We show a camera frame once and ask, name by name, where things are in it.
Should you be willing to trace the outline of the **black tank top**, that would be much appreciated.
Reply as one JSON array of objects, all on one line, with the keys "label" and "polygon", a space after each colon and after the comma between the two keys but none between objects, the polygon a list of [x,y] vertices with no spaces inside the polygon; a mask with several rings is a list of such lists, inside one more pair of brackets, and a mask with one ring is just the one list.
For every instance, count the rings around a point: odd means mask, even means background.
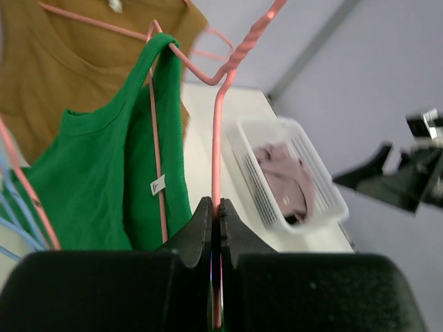
[{"label": "black tank top", "polygon": [[300,225],[304,223],[304,218],[296,214],[285,216],[284,219],[289,225]]}]

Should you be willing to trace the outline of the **light blue wire hanger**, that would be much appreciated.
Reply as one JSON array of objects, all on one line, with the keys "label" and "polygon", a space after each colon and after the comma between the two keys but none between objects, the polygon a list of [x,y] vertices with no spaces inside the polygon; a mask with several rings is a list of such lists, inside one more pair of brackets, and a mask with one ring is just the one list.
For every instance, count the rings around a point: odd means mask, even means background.
[{"label": "light blue wire hanger", "polygon": [[1,179],[1,206],[9,218],[9,221],[7,221],[1,217],[1,225],[20,235],[31,251],[47,250],[48,245],[45,244],[30,208],[22,199],[12,181],[10,163],[4,154],[1,155]]}]

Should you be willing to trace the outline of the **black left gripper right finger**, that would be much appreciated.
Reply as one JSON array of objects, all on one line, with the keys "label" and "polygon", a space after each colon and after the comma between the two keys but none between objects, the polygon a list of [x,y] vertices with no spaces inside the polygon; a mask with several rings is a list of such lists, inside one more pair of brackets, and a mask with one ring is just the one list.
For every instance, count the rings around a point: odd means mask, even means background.
[{"label": "black left gripper right finger", "polygon": [[226,331],[425,331],[406,278],[387,257],[279,253],[220,205]]}]

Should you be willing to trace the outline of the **green tank top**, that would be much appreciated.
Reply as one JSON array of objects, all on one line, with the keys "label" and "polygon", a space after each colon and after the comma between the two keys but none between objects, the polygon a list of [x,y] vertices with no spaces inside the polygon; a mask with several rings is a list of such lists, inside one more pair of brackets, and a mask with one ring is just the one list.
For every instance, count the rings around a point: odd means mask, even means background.
[{"label": "green tank top", "polygon": [[92,113],[66,110],[24,170],[63,249],[156,250],[162,218],[170,236],[189,222],[175,44],[151,38],[116,96]]}]

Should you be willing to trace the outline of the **pink hanger of green top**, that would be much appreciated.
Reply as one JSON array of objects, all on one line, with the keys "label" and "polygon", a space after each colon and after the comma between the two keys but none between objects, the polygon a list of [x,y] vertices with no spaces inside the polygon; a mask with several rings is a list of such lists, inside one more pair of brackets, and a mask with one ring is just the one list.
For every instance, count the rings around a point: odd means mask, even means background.
[{"label": "pink hanger of green top", "polygon": [[286,0],[275,0],[271,7],[250,28],[248,34],[238,47],[230,54],[213,77],[207,76],[193,62],[191,62],[175,44],[169,44],[171,51],[185,64],[185,66],[203,83],[208,86],[221,84],[214,105],[213,134],[212,134],[212,182],[211,198],[213,203],[213,219],[211,234],[211,273],[212,273],[212,328],[222,327],[222,292],[221,292],[221,241],[220,241],[220,214],[221,214],[221,128],[222,111],[226,93],[232,86],[237,68],[241,61],[255,47],[258,39],[262,36],[267,26],[286,4]]}]

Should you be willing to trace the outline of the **mauve pink tank top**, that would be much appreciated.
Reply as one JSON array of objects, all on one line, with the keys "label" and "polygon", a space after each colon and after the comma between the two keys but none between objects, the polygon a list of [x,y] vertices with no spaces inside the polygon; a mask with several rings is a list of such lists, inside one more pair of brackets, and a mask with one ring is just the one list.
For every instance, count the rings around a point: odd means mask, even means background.
[{"label": "mauve pink tank top", "polygon": [[306,164],[292,156],[284,142],[267,143],[253,153],[283,217],[309,218],[314,213],[316,188]]}]

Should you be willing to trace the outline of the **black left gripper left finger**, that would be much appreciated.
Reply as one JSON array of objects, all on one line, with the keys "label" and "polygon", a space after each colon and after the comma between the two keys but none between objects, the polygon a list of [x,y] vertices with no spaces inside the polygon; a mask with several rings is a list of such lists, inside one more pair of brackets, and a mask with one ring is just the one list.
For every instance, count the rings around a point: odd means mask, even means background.
[{"label": "black left gripper left finger", "polygon": [[46,251],[1,292],[2,331],[207,331],[212,202],[154,251]]}]

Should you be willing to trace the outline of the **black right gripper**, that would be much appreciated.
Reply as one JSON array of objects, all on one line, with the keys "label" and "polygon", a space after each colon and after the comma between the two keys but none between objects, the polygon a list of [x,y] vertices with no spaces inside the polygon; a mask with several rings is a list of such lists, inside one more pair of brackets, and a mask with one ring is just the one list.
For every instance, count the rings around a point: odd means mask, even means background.
[{"label": "black right gripper", "polygon": [[335,175],[333,182],[411,213],[420,203],[441,208],[442,148],[403,150],[397,169],[385,173],[383,166],[391,149],[392,144],[384,142],[370,159]]}]

